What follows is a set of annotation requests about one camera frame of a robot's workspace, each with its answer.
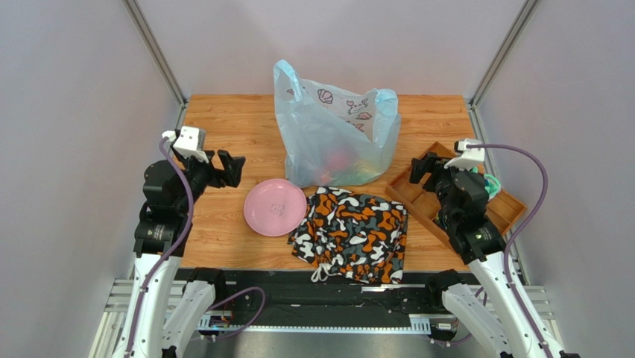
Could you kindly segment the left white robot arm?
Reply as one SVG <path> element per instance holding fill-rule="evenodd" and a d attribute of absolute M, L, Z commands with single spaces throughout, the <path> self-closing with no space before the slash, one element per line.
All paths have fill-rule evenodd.
<path fill-rule="evenodd" d="M 114 357 L 180 357 L 206 309 L 225 289 L 224 273 L 197 268 L 171 318 L 168 300 L 192 229 L 193 207 L 207 187 L 237 187 L 245 157 L 204 151 L 204 161 L 172 157 L 165 140 L 163 160 L 146 168 L 145 202 L 134 232 L 133 291 Z"/>

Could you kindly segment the light blue plastic bag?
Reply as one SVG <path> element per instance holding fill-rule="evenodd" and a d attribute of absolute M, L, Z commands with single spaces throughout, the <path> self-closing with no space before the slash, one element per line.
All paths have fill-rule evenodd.
<path fill-rule="evenodd" d="M 274 112 L 286 150 L 285 176 L 299 187 L 357 186 L 391 166 L 401 127 L 392 89 L 357 94 L 274 65 Z"/>

